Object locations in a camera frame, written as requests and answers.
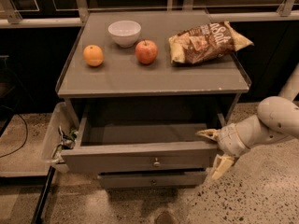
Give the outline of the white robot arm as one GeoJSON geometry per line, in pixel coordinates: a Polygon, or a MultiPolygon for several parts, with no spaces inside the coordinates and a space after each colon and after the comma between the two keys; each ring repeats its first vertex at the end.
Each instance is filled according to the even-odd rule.
{"type": "Polygon", "coordinates": [[[259,145],[272,145],[299,138],[299,107],[293,102],[299,94],[299,64],[278,96],[263,99],[257,114],[221,129],[207,129],[196,134],[215,141],[223,154],[217,155],[211,177],[221,178],[237,158],[259,145]]]}

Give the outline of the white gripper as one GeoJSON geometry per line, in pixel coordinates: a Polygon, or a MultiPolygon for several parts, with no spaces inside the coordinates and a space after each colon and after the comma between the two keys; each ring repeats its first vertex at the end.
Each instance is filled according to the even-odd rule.
{"type": "Polygon", "coordinates": [[[217,154],[213,162],[211,177],[214,180],[221,178],[233,166],[235,158],[239,158],[249,152],[246,130],[235,123],[227,125],[220,130],[201,130],[196,135],[218,142],[219,149],[225,153],[223,155],[217,154]]]}

